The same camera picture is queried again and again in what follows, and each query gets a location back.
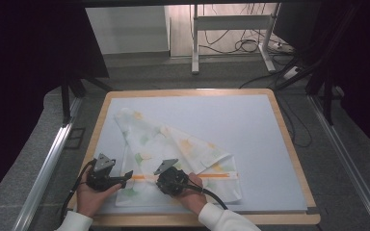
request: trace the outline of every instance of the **cloth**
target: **cloth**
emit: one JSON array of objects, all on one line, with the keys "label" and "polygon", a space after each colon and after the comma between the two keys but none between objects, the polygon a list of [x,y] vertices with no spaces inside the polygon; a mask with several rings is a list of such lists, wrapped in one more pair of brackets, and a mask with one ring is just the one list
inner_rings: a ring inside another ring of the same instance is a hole
[{"label": "cloth", "polygon": [[207,203],[200,211],[199,222],[212,231],[260,231],[248,219],[229,210]]},{"label": "cloth", "polygon": [[56,231],[86,231],[89,230],[92,223],[92,218],[68,211],[65,220]]},{"label": "cloth", "polygon": [[185,173],[202,174],[203,187],[223,202],[242,198],[234,158],[216,144],[127,108],[115,120],[129,147],[121,172],[133,169],[134,175],[144,176],[143,181],[130,181],[119,191],[117,206],[180,206],[155,185],[158,176],[153,172],[168,159],[178,159],[174,166]]}]

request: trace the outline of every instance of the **wall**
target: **wall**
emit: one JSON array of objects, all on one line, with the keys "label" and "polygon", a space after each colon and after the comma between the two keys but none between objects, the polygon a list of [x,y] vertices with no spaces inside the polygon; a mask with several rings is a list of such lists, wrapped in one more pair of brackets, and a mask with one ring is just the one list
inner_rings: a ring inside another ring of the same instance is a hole
[{"label": "wall", "polygon": [[169,50],[168,7],[86,9],[101,53]]}]

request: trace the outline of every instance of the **wire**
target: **wire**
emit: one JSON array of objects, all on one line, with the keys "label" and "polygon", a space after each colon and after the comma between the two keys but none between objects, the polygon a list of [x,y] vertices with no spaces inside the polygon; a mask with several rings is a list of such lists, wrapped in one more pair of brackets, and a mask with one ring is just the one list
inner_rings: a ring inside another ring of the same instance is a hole
[{"label": "wire", "polygon": [[79,177],[77,177],[77,180],[74,183],[73,188],[71,188],[70,192],[68,193],[68,196],[67,196],[67,198],[66,198],[66,200],[65,200],[65,202],[63,203],[63,206],[62,206],[62,211],[61,211],[61,215],[60,215],[60,224],[62,224],[63,220],[65,219],[68,202],[73,197],[74,193],[76,192],[77,188],[79,187],[80,181],[82,180],[82,176],[86,172],[87,167],[91,166],[93,164],[93,162],[94,162],[94,160],[89,161],[88,163],[86,163],[86,165],[83,167],[82,171],[80,172]]},{"label": "wire", "polygon": [[178,184],[176,182],[172,182],[172,184],[174,184],[176,186],[179,186],[179,187],[182,187],[182,188],[190,189],[190,190],[193,190],[193,191],[196,191],[196,192],[199,192],[199,193],[204,193],[204,194],[210,195],[212,198],[214,198],[222,206],[222,208],[227,210],[227,206],[224,204],[223,201],[221,201],[221,199],[217,195],[215,195],[213,192],[208,191],[207,189],[195,184],[193,181],[191,181],[191,182],[194,184],[194,186],[193,185],[186,185],[186,184]]},{"label": "wire", "polygon": [[304,123],[303,123],[303,121],[299,118],[299,116],[298,116],[296,113],[294,113],[294,111],[293,111],[293,110],[291,109],[291,107],[290,107],[290,104],[287,102],[287,100],[286,100],[284,97],[279,96],[277,93],[275,93],[275,97],[276,97],[277,101],[278,101],[278,98],[281,98],[281,99],[284,101],[285,105],[287,105],[287,108],[290,110],[290,112],[293,114],[293,116],[295,116],[295,117],[296,117],[296,119],[300,122],[300,124],[304,127],[305,131],[308,133],[308,136],[309,136],[309,141],[308,141],[308,143],[306,143],[306,144],[299,144],[299,143],[297,143],[297,142],[296,142],[296,129],[294,128],[294,124],[293,124],[293,122],[292,122],[292,120],[291,120],[290,116],[288,115],[287,111],[286,111],[286,110],[281,106],[281,103],[278,103],[278,104],[279,104],[279,106],[281,107],[281,109],[282,109],[282,110],[284,110],[284,113],[285,113],[286,117],[288,118],[288,120],[290,121],[290,124],[291,124],[291,126],[292,126],[292,128],[293,128],[293,135],[292,135],[292,139],[291,139],[291,140],[292,140],[292,142],[293,142],[295,145],[299,146],[299,147],[310,147],[310,146],[311,146],[311,144],[312,144],[313,138],[312,138],[312,136],[311,136],[311,133],[310,133],[309,129],[305,126],[305,124],[304,124]]}]

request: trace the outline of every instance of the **fabric fold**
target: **fabric fold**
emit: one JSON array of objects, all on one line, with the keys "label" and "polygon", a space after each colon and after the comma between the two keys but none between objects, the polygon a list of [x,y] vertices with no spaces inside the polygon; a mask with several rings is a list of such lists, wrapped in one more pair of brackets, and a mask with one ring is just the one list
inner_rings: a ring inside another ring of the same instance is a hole
[{"label": "fabric fold", "polygon": [[[143,201],[144,204],[148,201],[150,205],[157,201],[163,203],[164,198],[160,198],[163,196],[154,184],[153,172],[167,159],[178,159],[175,167],[186,173],[205,175],[202,178],[204,187],[216,193],[223,201],[235,201],[242,197],[233,156],[214,143],[191,136],[128,108],[121,109],[115,115],[115,120],[130,149],[125,154],[125,167],[134,168],[134,174],[142,174],[148,182],[147,186],[140,186],[146,183],[142,181],[128,184],[127,188],[119,193],[117,204],[138,204],[132,198],[133,203],[130,203],[129,198],[124,196],[141,196],[144,193],[134,191],[143,191],[145,188],[149,194],[144,196],[148,196],[148,199],[151,196],[154,202],[145,199],[137,199],[137,202]],[[136,168],[132,167],[133,163],[138,167],[137,172]]]}]

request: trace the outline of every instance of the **black curtain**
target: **black curtain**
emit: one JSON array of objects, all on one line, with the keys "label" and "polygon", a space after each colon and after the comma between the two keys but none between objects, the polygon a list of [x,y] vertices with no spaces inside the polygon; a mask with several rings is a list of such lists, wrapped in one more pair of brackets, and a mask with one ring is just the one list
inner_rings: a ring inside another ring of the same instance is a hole
[{"label": "black curtain", "polygon": [[84,8],[0,3],[0,182],[35,128],[44,96],[77,73],[108,77]]}]

